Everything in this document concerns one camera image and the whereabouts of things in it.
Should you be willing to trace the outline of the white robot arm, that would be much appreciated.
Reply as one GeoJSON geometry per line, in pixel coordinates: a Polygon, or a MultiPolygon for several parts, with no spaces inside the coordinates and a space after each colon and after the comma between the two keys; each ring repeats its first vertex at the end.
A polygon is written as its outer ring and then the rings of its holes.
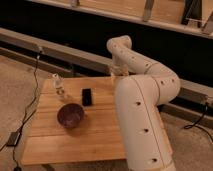
{"type": "Polygon", "coordinates": [[[116,80],[115,106],[131,171],[176,171],[158,107],[180,91],[178,75],[164,64],[131,49],[128,36],[111,38],[113,67],[126,73],[116,80]]]}

